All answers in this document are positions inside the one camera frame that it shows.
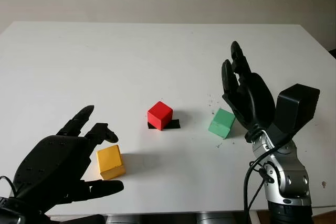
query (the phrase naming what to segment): metallic robot arm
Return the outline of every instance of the metallic robot arm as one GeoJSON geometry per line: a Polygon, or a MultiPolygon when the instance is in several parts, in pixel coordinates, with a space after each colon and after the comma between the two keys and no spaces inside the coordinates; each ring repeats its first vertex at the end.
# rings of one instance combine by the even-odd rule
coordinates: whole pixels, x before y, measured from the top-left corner
{"type": "Polygon", "coordinates": [[[292,138],[313,118],[320,91],[295,84],[279,94],[275,107],[269,89],[251,72],[236,41],[231,55],[233,63],[225,60],[222,66],[223,99],[247,129],[245,139],[253,144],[257,158],[244,181],[244,210],[248,211],[249,175],[260,164],[271,223],[312,223],[308,174],[297,158],[292,138]]]}

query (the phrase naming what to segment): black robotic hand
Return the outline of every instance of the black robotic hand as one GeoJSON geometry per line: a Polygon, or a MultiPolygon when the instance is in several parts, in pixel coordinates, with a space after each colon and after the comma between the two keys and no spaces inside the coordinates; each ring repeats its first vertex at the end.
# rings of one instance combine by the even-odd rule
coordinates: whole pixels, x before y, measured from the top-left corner
{"type": "Polygon", "coordinates": [[[225,60],[222,65],[223,99],[229,104],[237,120],[248,132],[245,139],[255,132],[268,128],[274,119],[275,104],[273,97],[257,73],[252,73],[245,56],[234,41],[231,44],[233,63],[225,60]]]}
{"type": "MultiPolygon", "coordinates": [[[[118,141],[107,123],[96,123],[84,137],[78,136],[93,108],[83,108],[56,135],[42,139],[26,156],[14,177],[13,197],[0,197],[0,223],[51,223],[44,213],[57,204],[100,198],[123,190],[123,183],[118,180],[81,180],[96,145],[104,140],[118,141]]],[[[104,218],[92,216],[80,223],[104,223],[104,218]]]]}

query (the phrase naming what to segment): white table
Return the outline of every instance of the white table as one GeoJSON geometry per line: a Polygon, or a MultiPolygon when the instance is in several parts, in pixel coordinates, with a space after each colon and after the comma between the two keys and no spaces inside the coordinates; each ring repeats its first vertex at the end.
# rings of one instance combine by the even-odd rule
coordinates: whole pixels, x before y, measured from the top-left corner
{"type": "MultiPolygon", "coordinates": [[[[212,112],[230,111],[220,75],[233,40],[275,99],[295,83],[321,90],[314,119],[294,141],[313,207],[335,205],[336,60],[298,25],[13,23],[0,36],[0,173],[13,178],[38,141],[94,104],[82,132],[96,122],[116,132],[125,189],[49,214],[242,210],[254,160],[246,131],[237,121],[226,140],[207,130],[212,112]],[[148,130],[146,112],[159,100],[181,129],[148,130]]],[[[91,159],[86,180],[100,178],[96,152],[91,159]]],[[[259,182],[253,174],[250,196],[259,182]]],[[[8,192],[2,182],[0,195],[8,192]]],[[[252,209],[266,208],[262,190],[252,209]]]]}

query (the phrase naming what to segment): yellow cube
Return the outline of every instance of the yellow cube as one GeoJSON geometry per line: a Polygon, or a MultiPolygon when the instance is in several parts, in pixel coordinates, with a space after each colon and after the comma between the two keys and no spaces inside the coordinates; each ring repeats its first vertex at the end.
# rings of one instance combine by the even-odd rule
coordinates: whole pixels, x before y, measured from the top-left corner
{"type": "Polygon", "coordinates": [[[97,151],[97,160],[99,173],[104,180],[112,179],[125,173],[117,145],[97,151]]]}

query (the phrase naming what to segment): wooden block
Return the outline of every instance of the wooden block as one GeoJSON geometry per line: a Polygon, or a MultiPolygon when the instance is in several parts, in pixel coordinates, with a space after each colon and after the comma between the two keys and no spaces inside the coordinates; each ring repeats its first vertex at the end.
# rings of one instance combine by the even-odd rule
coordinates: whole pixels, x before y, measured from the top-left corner
{"type": "Polygon", "coordinates": [[[172,120],[173,110],[163,102],[158,102],[147,112],[147,120],[160,131],[172,120]]]}
{"type": "Polygon", "coordinates": [[[230,132],[234,120],[235,115],[226,110],[219,109],[214,119],[211,121],[208,130],[218,136],[226,138],[230,132]]]}
{"type": "Polygon", "coordinates": [[[97,151],[99,173],[104,180],[118,177],[125,173],[118,145],[97,151]]]}

